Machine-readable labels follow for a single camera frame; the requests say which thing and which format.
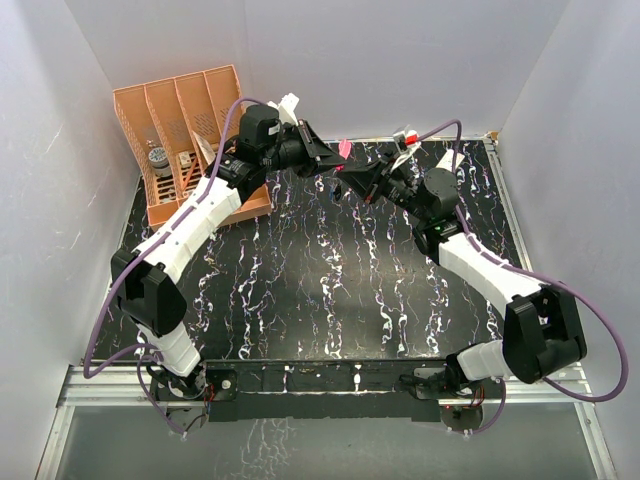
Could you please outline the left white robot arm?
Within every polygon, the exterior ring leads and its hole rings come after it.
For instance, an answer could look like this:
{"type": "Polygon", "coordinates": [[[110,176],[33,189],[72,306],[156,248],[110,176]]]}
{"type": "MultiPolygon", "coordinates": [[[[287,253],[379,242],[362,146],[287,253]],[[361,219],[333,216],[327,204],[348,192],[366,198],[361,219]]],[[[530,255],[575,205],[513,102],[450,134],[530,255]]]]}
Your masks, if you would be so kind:
{"type": "Polygon", "coordinates": [[[187,200],[134,251],[111,260],[117,307],[139,327],[158,361],[156,381],[185,399],[200,396],[207,376],[183,322],[187,303],[178,283],[200,247],[265,184],[270,172],[301,178],[342,168],[345,160],[296,116],[299,99],[254,104],[236,136],[222,144],[187,200]]]}

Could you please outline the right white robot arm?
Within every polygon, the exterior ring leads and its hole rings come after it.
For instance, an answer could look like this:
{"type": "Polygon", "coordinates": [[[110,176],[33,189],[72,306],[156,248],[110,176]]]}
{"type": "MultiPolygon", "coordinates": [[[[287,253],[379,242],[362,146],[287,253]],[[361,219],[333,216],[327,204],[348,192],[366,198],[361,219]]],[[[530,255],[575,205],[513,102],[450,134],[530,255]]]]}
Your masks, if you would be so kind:
{"type": "Polygon", "coordinates": [[[417,219],[412,233],[418,250],[464,280],[502,316],[501,339],[447,357],[445,371],[438,377],[445,389],[466,397],[490,377],[514,376],[532,384],[586,356],[574,297],[512,271],[509,262],[464,231],[451,171],[433,168],[413,182],[402,169],[377,161],[343,168],[337,176],[363,201],[374,203],[384,197],[417,219]]]}

